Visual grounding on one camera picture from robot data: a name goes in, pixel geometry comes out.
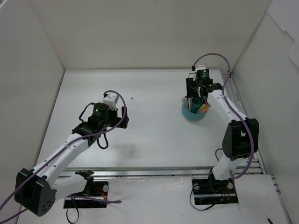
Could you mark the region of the yellow slim highlighter pen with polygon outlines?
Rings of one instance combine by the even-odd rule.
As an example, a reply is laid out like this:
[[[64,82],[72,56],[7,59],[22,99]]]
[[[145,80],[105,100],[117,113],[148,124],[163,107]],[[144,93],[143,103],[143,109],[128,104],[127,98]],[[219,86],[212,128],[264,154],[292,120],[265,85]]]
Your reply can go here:
[[[189,111],[192,113],[196,113],[198,111],[198,106],[193,103],[192,98],[188,99],[188,107]]]

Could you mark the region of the orange capped clear highlighter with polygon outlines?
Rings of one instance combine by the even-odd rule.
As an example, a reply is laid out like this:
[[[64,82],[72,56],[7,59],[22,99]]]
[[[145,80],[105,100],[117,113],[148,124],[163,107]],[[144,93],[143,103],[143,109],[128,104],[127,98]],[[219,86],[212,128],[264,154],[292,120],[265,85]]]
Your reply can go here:
[[[205,112],[207,112],[209,109],[210,109],[210,105],[209,104],[203,104],[201,107],[200,107],[200,111],[202,112],[202,113],[205,113]]]

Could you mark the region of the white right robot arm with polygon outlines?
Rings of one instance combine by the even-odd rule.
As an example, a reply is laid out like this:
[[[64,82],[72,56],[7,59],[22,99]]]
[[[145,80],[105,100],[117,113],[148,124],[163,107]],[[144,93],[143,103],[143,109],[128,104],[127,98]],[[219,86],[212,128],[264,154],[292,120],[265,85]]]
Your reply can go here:
[[[223,155],[214,166],[207,180],[207,188],[218,192],[224,181],[242,177],[252,164],[258,150],[259,123],[240,112],[229,99],[225,85],[215,83],[205,66],[193,66],[186,79],[186,98],[190,112],[203,112],[213,107],[227,128],[222,140]]]

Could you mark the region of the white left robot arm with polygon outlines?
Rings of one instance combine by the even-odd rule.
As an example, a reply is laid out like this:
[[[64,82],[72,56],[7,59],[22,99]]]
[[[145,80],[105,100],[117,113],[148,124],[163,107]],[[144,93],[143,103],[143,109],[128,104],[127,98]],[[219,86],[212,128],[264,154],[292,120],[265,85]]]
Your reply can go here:
[[[72,176],[59,180],[65,168],[93,143],[114,128],[127,128],[127,108],[117,110],[107,104],[95,103],[92,115],[76,126],[68,139],[45,161],[31,170],[23,168],[16,177],[14,200],[41,217],[53,204],[68,196],[80,193],[90,195],[93,191],[93,171],[76,171]]]

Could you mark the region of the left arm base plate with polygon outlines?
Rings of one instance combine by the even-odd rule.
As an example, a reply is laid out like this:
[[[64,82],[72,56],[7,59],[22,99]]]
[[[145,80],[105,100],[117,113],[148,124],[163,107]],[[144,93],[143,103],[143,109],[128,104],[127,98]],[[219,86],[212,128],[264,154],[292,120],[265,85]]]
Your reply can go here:
[[[86,199],[85,197],[92,197],[96,199],[106,200],[109,191],[108,181],[94,181],[86,192],[79,192],[72,194],[73,196],[81,196],[84,198],[66,198],[64,199],[64,209],[102,209],[106,208],[105,203]]]

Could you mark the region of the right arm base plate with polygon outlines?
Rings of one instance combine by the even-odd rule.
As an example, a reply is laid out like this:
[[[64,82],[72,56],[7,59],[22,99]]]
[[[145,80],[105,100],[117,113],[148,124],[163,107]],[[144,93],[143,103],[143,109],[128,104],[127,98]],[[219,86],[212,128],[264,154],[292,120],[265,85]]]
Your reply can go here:
[[[192,179],[192,196],[195,205],[238,204],[233,181],[231,179],[216,181],[215,185],[208,179]]]

